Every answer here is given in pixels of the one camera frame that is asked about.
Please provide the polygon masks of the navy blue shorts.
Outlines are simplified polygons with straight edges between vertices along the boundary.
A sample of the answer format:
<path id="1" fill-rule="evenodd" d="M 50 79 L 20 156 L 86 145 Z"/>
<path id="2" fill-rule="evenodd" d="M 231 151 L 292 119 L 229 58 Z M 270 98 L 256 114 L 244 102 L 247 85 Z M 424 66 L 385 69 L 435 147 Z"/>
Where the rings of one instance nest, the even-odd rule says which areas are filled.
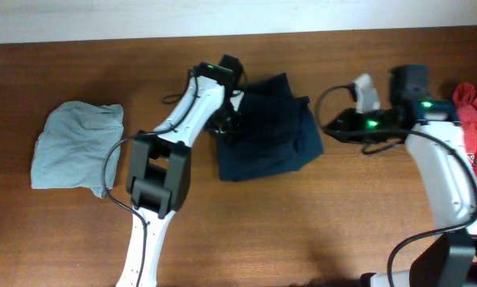
<path id="1" fill-rule="evenodd" d="M 248 86 L 239 105 L 243 133 L 217 140 L 219 179 L 242 182 L 299 171 L 324 153 L 307 96 L 295 97 L 288 76 Z"/>

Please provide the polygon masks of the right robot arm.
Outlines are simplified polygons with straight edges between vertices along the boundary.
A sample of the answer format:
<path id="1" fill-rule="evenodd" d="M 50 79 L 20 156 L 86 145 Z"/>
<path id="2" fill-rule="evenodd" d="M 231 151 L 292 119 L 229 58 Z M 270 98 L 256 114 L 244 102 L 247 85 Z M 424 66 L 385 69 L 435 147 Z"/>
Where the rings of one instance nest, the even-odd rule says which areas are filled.
<path id="1" fill-rule="evenodd" d="M 391 71 L 389 109 L 367 73 L 342 86 L 355 107 L 321 130 L 342 143 L 391 148 L 403 144 L 416 162 L 430 203 L 434 230 L 412 235 L 389 254 L 385 273 L 364 273 L 361 286 L 477 286 L 477 178 L 454 104 L 428 90 L 424 65 Z"/>

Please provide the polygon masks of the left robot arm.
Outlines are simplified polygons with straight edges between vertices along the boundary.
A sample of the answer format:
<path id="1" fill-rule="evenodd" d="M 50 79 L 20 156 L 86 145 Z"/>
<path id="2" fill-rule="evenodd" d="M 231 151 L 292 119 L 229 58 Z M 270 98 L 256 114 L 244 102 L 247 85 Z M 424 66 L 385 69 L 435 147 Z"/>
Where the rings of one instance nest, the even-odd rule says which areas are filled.
<path id="1" fill-rule="evenodd" d="M 166 120 L 151 132 L 129 136 L 132 154 L 126 190 L 132 232 L 119 286 L 155 286 L 170 221 L 191 183 L 191 148 L 201 132 L 233 140 L 242 134 L 239 105 L 245 77 L 238 58 L 202 62 L 188 72 L 187 88 Z"/>

